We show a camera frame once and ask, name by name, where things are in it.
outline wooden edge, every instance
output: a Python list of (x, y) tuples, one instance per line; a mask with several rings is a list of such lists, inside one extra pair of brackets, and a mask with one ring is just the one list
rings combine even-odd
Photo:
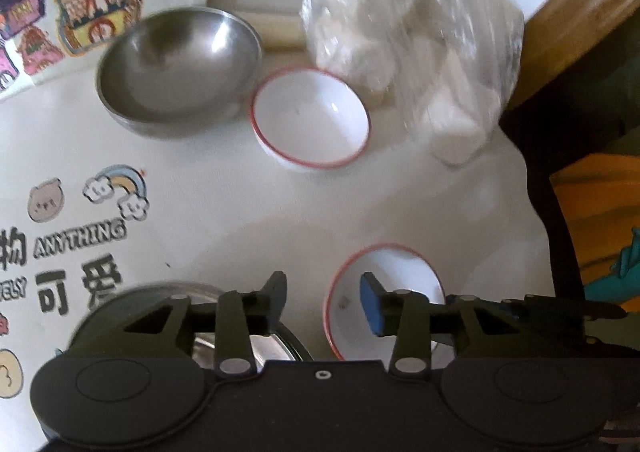
[(289, 15), (235, 12), (247, 21), (260, 35), (265, 50), (304, 50), (305, 30), (300, 17)]
[(522, 104), (640, 7), (640, 0), (549, 0), (526, 24), (520, 79), (508, 108)]

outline chinese character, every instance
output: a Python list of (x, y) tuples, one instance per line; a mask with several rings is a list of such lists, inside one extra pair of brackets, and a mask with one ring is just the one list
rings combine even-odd
[[(60, 307), (58, 313), (60, 315), (66, 315), (69, 313), (69, 304), (66, 300), (65, 283), (66, 279), (65, 270), (53, 270), (52, 272), (44, 272), (36, 275), (36, 285), (45, 285), (47, 283), (55, 283), (58, 290), (58, 296), (60, 298)], [(40, 299), (40, 310), (43, 313), (49, 313), (56, 307), (56, 294), (53, 292), (53, 288), (44, 288), (38, 290), (38, 299)]]
[(24, 277), (16, 277), (15, 280), (2, 281), (0, 283), (0, 302), (17, 301), (27, 296), (27, 280)]
[(122, 282), (122, 276), (118, 272), (118, 267), (111, 254), (103, 255), (94, 261), (85, 263), (82, 265), (82, 271), (84, 272), (82, 283), (91, 293), (89, 309), (94, 308), (106, 297), (114, 293), (116, 285)]
[(15, 227), (11, 228), (9, 239), (6, 230), (0, 231), (0, 265), (5, 272), (7, 263), (22, 267), (27, 263), (27, 239)]

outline plastic bag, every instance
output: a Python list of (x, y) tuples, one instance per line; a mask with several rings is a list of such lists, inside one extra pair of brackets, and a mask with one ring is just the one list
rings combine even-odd
[(490, 139), (520, 71), (524, 16), (509, 0), (303, 0), (308, 48), (367, 108), (395, 104), (452, 165)]

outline wooden board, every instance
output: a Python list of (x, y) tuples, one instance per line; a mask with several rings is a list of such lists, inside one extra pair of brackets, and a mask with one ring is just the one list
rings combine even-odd
[(570, 67), (640, 7), (640, 0), (549, 0), (525, 26), (520, 80), (509, 108)]

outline red-rimmed bowl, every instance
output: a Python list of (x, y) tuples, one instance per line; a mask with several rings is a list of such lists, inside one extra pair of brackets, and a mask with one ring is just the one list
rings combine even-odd
[(264, 151), (295, 171), (335, 169), (366, 149), (369, 116), (356, 93), (311, 68), (280, 71), (255, 93), (251, 123)]
[(396, 337), (376, 337), (369, 328), (360, 303), (360, 277), (365, 272), (372, 272), (386, 291), (418, 291), (435, 304), (444, 304), (444, 290), (427, 260), (402, 245), (369, 247), (338, 270), (322, 315), (332, 350), (340, 360), (382, 360), (388, 367)]

